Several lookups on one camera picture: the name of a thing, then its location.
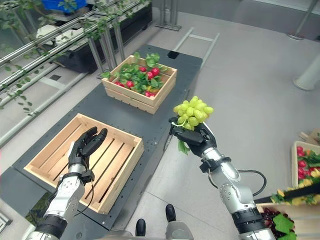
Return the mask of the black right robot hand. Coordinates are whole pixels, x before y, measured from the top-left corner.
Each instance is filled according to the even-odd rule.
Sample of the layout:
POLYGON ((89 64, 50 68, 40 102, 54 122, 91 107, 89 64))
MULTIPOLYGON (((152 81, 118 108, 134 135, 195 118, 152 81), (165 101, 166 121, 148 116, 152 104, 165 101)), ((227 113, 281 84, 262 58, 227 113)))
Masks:
POLYGON ((210 148, 216 148, 217 143, 214 134, 205 122, 197 125, 194 130, 184 128, 178 124, 178 117, 171 117, 169 134, 178 139, 178 151, 188 155, 191 151, 195 156, 202 157, 210 148))

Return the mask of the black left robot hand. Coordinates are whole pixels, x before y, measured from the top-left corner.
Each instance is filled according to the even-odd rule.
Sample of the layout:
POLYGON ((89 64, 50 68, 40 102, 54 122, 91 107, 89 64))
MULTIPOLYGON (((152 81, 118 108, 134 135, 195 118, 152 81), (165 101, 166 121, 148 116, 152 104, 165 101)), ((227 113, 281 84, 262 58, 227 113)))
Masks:
POLYGON ((81 165, 85 170, 89 169, 90 156, 102 145, 107 137, 108 130, 103 128, 98 133, 96 126, 84 132, 73 144, 68 156, 68 168, 73 165, 81 165))

